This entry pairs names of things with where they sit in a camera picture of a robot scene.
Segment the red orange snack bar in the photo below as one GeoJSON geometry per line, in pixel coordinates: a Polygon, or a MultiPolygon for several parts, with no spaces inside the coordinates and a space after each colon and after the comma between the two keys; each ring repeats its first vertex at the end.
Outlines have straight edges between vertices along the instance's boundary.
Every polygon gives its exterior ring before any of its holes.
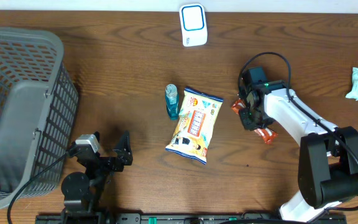
{"type": "MultiPolygon", "coordinates": [[[[239,114],[240,109],[244,109],[245,107],[246,106],[244,101],[238,99],[232,104],[231,109],[236,114],[239,114]]],[[[264,140],[264,143],[266,144],[271,144],[273,140],[278,136],[278,134],[270,128],[264,128],[264,129],[258,128],[255,129],[254,132],[257,133],[264,140]]]]}

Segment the yellow snack chip bag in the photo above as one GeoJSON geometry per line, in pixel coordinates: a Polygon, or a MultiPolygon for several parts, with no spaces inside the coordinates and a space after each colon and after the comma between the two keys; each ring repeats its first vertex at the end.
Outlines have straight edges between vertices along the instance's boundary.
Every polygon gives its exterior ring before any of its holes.
{"type": "Polygon", "coordinates": [[[166,151],[206,164],[214,124],[224,99],[186,87],[178,124],[166,151]]]}

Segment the teal bottle with grey cap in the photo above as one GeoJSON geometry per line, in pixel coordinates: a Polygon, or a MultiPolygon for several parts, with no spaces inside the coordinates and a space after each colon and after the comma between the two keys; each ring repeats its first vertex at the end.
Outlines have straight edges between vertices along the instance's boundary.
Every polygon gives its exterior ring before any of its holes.
{"type": "Polygon", "coordinates": [[[165,101],[167,113],[170,119],[178,119],[178,90],[174,84],[168,84],[165,88],[165,101]]]}

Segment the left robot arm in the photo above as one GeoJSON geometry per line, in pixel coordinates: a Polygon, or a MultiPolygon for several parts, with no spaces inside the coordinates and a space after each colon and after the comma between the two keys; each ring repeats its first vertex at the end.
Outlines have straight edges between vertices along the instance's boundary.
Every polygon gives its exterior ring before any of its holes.
{"type": "Polygon", "coordinates": [[[67,175],[61,186],[65,209],[63,223],[114,223],[115,220],[106,208],[99,208],[99,200],[108,177],[122,172],[133,162],[128,131],[120,137],[113,148],[112,157],[103,157],[98,152],[99,132],[83,134],[68,148],[68,157],[76,157],[85,167],[84,172],[67,175]]]}

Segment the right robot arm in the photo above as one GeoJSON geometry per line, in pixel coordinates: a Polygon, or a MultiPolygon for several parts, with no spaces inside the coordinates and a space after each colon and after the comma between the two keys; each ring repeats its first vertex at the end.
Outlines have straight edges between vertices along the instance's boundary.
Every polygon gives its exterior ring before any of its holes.
{"type": "Polygon", "coordinates": [[[281,219],[313,222],[358,196],[358,132],[339,128],[305,105],[284,81],[270,82],[262,67],[239,74],[239,116],[245,129],[265,131],[279,123],[300,147],[297,193],[281,219]]]}

